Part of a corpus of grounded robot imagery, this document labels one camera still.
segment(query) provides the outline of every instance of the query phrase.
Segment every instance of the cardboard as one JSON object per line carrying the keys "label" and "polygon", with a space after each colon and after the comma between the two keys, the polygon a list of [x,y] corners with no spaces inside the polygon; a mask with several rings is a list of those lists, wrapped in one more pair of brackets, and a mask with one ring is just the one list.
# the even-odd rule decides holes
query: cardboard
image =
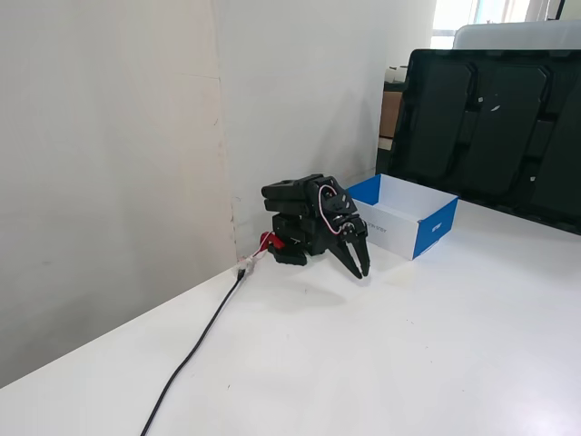
{"label": "cardboard", "polygon": [[412,260],[450,231],[458,198],[378,174],[349,188],[368,225],[368,241]]}
{"label": "cardboard", "polygon": [[398,122],[401,93],[387,91],[383,93],[381,103],[381,119],[379,121],[379,136],[393,138]]}

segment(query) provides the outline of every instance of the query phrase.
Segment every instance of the wire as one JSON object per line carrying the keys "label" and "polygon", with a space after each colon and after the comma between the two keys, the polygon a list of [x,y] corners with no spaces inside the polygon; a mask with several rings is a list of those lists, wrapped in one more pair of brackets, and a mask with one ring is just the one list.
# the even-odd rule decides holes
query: wire
{"label": "wire", "polygon": [[234,290],[238,287],[238,285],[240,284],[240,282],[244,278],[244,274],[245,273],[246,273],[246,270],[243,270],[243,269],[238,270],[238,276],[236,278],[236,283],[228,291],[228,293],[226,294],[226,296],[224,297],[224,299],[220,303],[220,306],[218,306],[218,310],[216,311],[216,313],[214,314],[214,316],[212,316],[212,318],[210,319],[210,322],[208,322],[208,325],[204,329],[204,331],[202,333],[202,336],[200,336],[200,339],[193,346],[192,350],[185,357],[185,359],[183,360],[183,362],[180,363],[180,366],[178,366],[175,369],[175,371],[172,374],[172,377],[170,377],[170,380],[168,380],[165,383],[165,387],[163,388],[163,391],[160,394],[160,397],[157,399],[157,402],[155,403],[155,407],[153,407],[152,413],[149,415],[149,419],[145,423],[145,427],[143,427],[141,436],[145,436],[147,434],[147,431],[151,427],[152,422],[153,422],[153,419],[155,418],[155,415],[157,414],[157,411],[160,409],[160,406],[162,405],[162,401],[163,401],[163,398],[165,398],[165,394],[167,393],[168,390],[170,390],[170,387],[172,386],[173,381],[178,376],[178,374],[183,369],[183,367],[190,361],[190,359],[192,358],[192,356],[198,351],[198,348],[200,348],[200,345],[202,345],[202,342],[203,342],[204,338],[206,337],[206,334],[208,334],[208,332],[210,331],[212,325],[214,324],[214,321],[216,321],[216,318],[218,318],[218,315],[222,311],[222,308],[224,307],[224,305],[226,304],[226,302],[228,301],[228,299],[231,297],[231,295],[234,292]]}
{"label": "wire", "polygon": [[254,252],[254,254],[251,256],[251,258],[253,258],[253,257],[254,257],[254,256],[256,256],[258,253],[260,253],[260,252],[261,252],[261,250],[262,250],[262,246],[264,245],[264,243],[266,243],[266,242],[269,240],[269,236],[270,236],[271,234],[273,234],[273,233],[274,233],[274,231],[273,231],[273,230],[271,230],[271,231],[269,232],[269,234],[267,234],[266,236],[264,236],[264,239],[262,239],[262,241],[261,241],[261,245],[258,247],[258,250],[257,250],[256,252]]}
{"label": "wire", "polygon": [[325,222],[325,224],[327,224],[327,227],[329,228],[329,231],[333,234],[339,234],[341,233],[341,231],[337,231],[334,230],[331,226],[329,221],[327,220],[327,217],[325,216],[325,214],[323,213],[323,206],[322,206],[322,200],[321,200],[321,193],[323,192],[323,188],[329,188],[333,191],[333,193],[335,195],[337,195],[337,191],[335,191],[335,188],[333,188],[332,186],[328,185],[328,184],[323,184],[320,188],[319,188],[319,212],[320,212],[320,216],[323,219],[323,221]]}

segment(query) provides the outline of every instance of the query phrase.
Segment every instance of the white wall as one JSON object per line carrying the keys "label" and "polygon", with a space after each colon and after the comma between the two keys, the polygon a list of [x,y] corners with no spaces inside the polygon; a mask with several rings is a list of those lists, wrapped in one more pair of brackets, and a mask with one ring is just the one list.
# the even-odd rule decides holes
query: white wall
{"label": "white wall", "polygon": [[4,0],[0,386],[235,263],[210,0]]}
{"label": "white wall", "polygon": [[271,228],[261,187],[374,173],[390,2],[214,0],[239,254]]}
{"label": "white wall", "polygon": [[562,20],[579,20],[581,19],[581,0],[565,0],[563,11],[561,12]]}
{"label": "white wall", "polygon": [[390,0],[384,25],[388,32],[387,66],[407,65],[417,48],[429,48],[437,0]]}

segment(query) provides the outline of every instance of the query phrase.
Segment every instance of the black tray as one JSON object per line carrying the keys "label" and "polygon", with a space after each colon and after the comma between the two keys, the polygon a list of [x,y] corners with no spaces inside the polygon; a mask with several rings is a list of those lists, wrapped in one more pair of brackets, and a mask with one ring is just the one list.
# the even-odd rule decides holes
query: black tray
{"label": "black tray", "polygon": [[416,50],[387,173],[581,234],[580,71],[581,50]]}

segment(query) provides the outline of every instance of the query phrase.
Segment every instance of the open box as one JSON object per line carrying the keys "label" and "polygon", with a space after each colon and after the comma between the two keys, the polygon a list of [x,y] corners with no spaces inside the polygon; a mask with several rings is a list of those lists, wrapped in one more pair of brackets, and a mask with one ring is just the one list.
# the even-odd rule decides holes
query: open box
{"label": "open box", "polygon": [[452,228],[458,198],[378,174],[349,188],[371,243],[415,259]]}

